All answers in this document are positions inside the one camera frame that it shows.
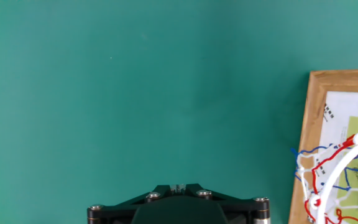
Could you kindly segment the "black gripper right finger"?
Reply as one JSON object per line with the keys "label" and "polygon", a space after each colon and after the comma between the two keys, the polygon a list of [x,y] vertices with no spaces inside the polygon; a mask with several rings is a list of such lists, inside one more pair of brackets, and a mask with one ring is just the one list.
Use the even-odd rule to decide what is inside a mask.
{"label": "black gripper right finger", "polygon": [[222,208],[226,218],[236,214],[243,215],[245,223],[271,224],[270,200],[268,197],[240,199],[206,189],[200,184],[179,184],[178,194],[216,202]]}

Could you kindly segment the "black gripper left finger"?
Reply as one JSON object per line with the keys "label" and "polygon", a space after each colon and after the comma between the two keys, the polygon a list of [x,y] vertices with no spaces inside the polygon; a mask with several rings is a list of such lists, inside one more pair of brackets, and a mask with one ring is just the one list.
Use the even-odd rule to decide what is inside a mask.
{"label": "black gripper left finger", "polygon": [[118,219],[133,218],[143,205],[179,194],[179,185],[158,185],[151,192],[117,205],[93,204],[87,208],[88,224],[113,223]]}

